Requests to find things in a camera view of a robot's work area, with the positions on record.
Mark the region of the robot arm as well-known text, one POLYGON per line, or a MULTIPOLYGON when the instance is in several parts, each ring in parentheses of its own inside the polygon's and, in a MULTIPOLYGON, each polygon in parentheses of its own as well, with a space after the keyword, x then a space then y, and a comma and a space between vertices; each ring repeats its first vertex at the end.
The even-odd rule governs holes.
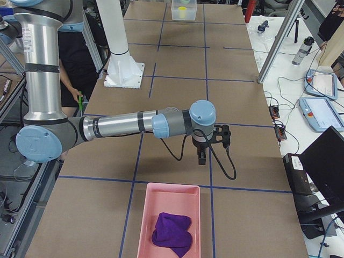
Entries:
POLYGON ((206 100, 187 110, 163 110, 116 116, 67 117, 62 112, 58 30, 80 32, 84 25, 81 1, 13 1, 21 24, 29 111, 16 136, 19 152, 45 163, 95 138, 153 133, 157 138, 190 135, 199 152, 216 139, 216 109, 206 100))

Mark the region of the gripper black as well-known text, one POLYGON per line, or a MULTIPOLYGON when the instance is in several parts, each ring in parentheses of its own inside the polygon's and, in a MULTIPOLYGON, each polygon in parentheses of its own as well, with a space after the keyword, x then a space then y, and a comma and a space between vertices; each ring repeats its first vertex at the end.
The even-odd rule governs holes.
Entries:
POLYGON ((198 164, 206 165, 206 150, 210 146, 211 141, 206 139, 201 142, 193 138, 192 143, 197 148, 198 164))

